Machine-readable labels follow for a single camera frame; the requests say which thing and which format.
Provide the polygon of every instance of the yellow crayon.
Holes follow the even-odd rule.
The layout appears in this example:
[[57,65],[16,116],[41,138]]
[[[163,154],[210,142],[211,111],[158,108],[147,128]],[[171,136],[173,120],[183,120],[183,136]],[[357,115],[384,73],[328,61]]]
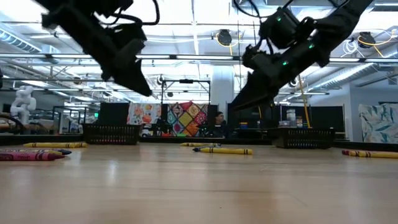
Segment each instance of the yellow crayon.
[[251,150],[251,149],[228,149],[228,148],[217,148],[217,147],[201,148],[200,152],[225,153],[225,154],[245,154],[245,155],[253,154],[253,150]]
[[396,152],[369,152],[369,151],[350,151],[350,156],[356,157],[372,157],[372,158],[391,158],[398,159],[398,153]]
[[74,148],[75,143],[57,143],[57,142],[37,142],[24,144],[25,147],[61,147],[61,148]]
[[193,143],[193,142],[186,142],[186,143],[181,143],[181,146],[193,146],[193,147],[198,147],[198,146],[220,146],[221,144],[217,144],[217,143]]
[[51,154],[62,155],[62,152],[53,151],[50,149],[0,149],[0,152],[47,152]]

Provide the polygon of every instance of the white humanoid robot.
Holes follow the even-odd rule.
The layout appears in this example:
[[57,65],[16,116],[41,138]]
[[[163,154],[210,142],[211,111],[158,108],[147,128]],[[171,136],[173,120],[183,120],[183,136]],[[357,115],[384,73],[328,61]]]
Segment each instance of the white humanoid robot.
[[30,111],[36,110],[36,99],[32,97],[33,87],[21,86],[11,105],[11,116],[17,118],[23,125],[29,124]]

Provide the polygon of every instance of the quilt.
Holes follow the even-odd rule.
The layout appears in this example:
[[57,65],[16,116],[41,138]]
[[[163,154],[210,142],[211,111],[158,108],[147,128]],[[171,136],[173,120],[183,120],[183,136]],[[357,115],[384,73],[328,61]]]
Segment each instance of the quilt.
[[127,124],[155,124],[162,116],[162,105],[155,103],[130,103]]
[[198,136],[198,125],[207,120],[208,105],[192,101],[170,104],[167,107],[167,121],[172,125],[173,136]]

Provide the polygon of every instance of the table surface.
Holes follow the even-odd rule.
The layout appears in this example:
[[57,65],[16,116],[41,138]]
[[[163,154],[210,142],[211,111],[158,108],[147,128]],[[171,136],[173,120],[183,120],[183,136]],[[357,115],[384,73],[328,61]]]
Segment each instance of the table surface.
[[339,149],[192,152],[89,146],[54,162],[0,162],[1,223],[397,223],[398,160]]

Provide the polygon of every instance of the light fixture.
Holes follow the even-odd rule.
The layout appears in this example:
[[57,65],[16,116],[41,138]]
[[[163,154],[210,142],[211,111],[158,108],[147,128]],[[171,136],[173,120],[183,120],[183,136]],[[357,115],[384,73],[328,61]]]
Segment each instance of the light fixture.
[[137,55],[138,59],[170,59],[169,55]]
[[89,58],[92,58],[91,55],[83,55],[83,54],[53,54],[51,56],[53,58],[67,58],[67,59],[89,59]]
[[398,3],[375,3],[375,6],[398,6]]
[[387,55],[387,56],[385,56],[386,58],[369,58],[369,59],[366,59],[366,62],[369,62],[369,63],[398,63],[398,58],[388,58],[388,57],[391,57],[394,55],[395,54]]
[[182,60],[233,60],[232,56],[178,55]]
[[44,54],[0,54],[0,58],[46,58]]
[[50,91],[79,91],[78,89],[49,89]]
[[359,62],[358,58],[331,58],[330,62]]

